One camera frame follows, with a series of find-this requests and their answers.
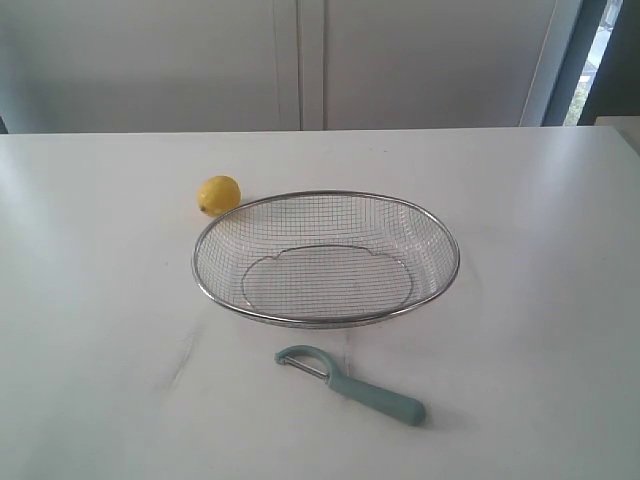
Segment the peeler handle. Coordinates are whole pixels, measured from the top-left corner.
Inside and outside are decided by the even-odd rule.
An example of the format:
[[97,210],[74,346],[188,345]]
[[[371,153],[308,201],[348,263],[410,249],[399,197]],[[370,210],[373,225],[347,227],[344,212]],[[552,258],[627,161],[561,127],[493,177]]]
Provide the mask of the peeler handle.
[[415,398],[356,380],[343,373],[334,373],[329,388],[353,400],[389,415],[408,425],[419,425],[427,415],[424,405]]

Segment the table surface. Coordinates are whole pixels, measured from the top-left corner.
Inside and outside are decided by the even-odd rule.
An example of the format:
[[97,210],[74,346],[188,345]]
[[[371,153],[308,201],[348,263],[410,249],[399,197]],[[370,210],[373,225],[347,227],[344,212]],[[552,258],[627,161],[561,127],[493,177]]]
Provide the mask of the table surface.
[[[404,198],[461,249],[439,299],[350,330],[213,304],[195,193]],[[640,477],[640,158],[609,127],[0,138],[3,479]],[[274,353],[425,401],[421,428]]]

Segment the yellow lemon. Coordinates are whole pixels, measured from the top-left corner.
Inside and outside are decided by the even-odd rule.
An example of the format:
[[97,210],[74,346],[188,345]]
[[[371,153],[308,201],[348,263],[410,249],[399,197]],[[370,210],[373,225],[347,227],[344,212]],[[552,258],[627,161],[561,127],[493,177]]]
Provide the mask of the yellow lemon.
[[198,190],[200,211],[211,217],[228,212],[240,204],[240,187],[231,177],[220,175],[202,184]]

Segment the metal strainer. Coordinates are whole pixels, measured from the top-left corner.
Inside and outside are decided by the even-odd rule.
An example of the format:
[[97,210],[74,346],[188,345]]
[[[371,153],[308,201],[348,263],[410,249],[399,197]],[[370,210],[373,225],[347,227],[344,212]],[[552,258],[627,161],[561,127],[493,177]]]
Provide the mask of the metal strainer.
[[254,320],[288,327],[374,323],[434,299],[460,252],[425,209],[370,193],[315,191],[242,205],[202,232],[200,288]]

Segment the light blue handle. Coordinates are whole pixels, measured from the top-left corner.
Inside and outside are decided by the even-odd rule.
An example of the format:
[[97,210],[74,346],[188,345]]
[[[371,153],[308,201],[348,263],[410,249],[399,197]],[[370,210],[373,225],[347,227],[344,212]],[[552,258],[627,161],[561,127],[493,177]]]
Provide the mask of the light blue handle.
[[415,398],[370,385],[348,377],[342,372],[338,372],[338,374],[333,372],[327,383],[331,390],[407,425],[420,425],[427,416],[424,405]]
[[327,369],[325,381],[329,388],[345,397],[378,410],[407,425],[419,425],[427,416],[424,405],[415,398],[400,395],[345,375],[340,371],[331,356],[319,348],[309,345],[294,345],[276,353],[276,362],[284,364],[285,357],[298,355],[314,357],[320,360]]

